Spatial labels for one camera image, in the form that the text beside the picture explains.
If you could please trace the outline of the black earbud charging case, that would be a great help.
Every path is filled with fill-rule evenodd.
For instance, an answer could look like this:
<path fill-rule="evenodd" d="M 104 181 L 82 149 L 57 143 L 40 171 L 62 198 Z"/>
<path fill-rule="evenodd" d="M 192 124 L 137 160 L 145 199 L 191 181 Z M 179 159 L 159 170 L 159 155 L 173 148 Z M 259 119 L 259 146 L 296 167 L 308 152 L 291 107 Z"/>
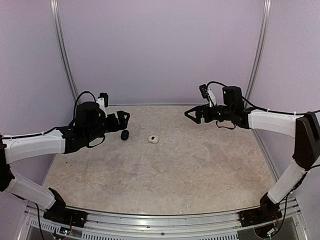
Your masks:
<path fill-rule="evenodd" d="M 126 141 L 126 140 L 128 140 L 129 135 L 130 135 L 130 132 L 125 129 L 121 132 L 120 138 L 121 138 L 121 140 Z"/>

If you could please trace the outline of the white earbud charging case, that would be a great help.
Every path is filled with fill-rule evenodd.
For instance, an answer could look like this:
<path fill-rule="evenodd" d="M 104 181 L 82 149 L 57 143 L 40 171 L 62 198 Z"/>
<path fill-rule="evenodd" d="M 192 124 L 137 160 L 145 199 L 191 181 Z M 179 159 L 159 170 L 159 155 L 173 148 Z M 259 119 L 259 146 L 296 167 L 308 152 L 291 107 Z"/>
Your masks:
<path fill-rule="evenodd" d="M 150 135 L 148 137 L 148 142 L 152 143 L 152 144 L 157 144 L 159 142 L 159 140 L 160 140 L 159 137 L 156 135 Z"/>

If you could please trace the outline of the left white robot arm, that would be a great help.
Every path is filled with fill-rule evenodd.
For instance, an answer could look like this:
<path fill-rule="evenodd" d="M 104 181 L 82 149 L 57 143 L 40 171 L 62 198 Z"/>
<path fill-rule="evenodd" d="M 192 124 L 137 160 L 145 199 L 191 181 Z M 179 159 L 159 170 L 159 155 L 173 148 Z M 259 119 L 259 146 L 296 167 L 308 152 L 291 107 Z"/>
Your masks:
<path fill-rule="evenodd" d="M 0 190 L 34 202 L 63 223 L 70 211 L 58 192 L 33 182 L 11 169 L 20 160 L 44 156 L 71 154 L 82 148 L 92 148 L 91 142 L 107 133 L 123 131 L 128 127 L 130 114 L 119 110 L 107 114 L 102 101 L 87 101 L 73 110 L 69 125 L 54 127 L 30 135 L 5 135 L 0 138 Z"/>

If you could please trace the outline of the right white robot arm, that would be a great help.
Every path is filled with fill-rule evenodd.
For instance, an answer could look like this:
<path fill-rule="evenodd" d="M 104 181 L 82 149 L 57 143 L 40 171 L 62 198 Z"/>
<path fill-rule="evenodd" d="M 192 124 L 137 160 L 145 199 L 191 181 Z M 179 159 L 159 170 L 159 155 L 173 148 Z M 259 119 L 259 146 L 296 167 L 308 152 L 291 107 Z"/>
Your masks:
<path fill-rule="evenodd" d="M 275 206 L 302 183 L 311 169 L 317 167 L 315 162 L 320 157 L 320 125 L 315 112 L 285 113 L 255 105 L 245 108 L 246 99 L 242 96 L 241 88 L 226 85 L 222 88 L 223 104 L 218 105 L 208 84 L 201 85 L 199 90 L 208 103 L 184 113 L 196 124 L 229 121 L 233 127 L 264 130 L 294 138 L 291 163 L 261 198 L 260 207 L 255 212 L 260 222 L 268 221 L 276 212 Z"/>

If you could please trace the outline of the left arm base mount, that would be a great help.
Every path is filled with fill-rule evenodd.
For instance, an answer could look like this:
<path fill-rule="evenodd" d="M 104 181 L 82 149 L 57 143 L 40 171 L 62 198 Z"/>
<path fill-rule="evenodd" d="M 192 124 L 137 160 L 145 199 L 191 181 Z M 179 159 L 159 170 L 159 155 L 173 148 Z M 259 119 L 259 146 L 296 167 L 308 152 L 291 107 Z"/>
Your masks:
<path fill-rule="evenodd" d="M 50 209 L 46 209 L 43 214 L 47 220 L 79 228 L 84 227 L 87 216 L 88 213 L 85 211 L 66 208 L 63 205 L 52 206 Z"/>

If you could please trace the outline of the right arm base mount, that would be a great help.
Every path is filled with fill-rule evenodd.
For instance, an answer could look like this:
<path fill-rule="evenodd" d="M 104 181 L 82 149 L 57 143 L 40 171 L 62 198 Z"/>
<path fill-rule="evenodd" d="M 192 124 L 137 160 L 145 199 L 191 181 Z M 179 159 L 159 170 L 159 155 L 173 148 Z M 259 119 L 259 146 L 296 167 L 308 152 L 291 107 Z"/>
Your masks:
<path fill-rule="evenodd" d="M 279 208 L 271 212 L 263 212 L 259 207 L 242 210 L 239 213 L 242 227 L 249 227 L 280 219 L 283 215 Z"/>

